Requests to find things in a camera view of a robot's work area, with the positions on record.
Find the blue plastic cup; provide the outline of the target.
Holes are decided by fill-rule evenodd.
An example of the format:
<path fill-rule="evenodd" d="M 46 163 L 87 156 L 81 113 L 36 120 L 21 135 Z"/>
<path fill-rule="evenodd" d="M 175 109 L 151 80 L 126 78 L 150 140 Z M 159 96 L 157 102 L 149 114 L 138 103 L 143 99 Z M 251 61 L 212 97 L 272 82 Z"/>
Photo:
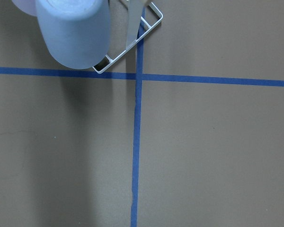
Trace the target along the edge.
<path fill-rule="evenodd" d="M 38 0 L 37 20 L 52 57 L 71 69 L 100 63 L 110 44 L 107 0 Z"/>

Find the purple plastic cup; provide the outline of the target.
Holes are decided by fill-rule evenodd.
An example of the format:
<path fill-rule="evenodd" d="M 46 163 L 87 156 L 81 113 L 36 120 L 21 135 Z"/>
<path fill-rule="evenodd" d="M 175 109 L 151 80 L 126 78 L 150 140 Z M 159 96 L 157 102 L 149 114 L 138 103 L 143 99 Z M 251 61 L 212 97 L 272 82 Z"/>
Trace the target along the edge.
<path fill-rule="evenodd" d="M 36 1 L 35 0 L 12 0 L 12 3 L 21 11 L 36 17 Z"/>

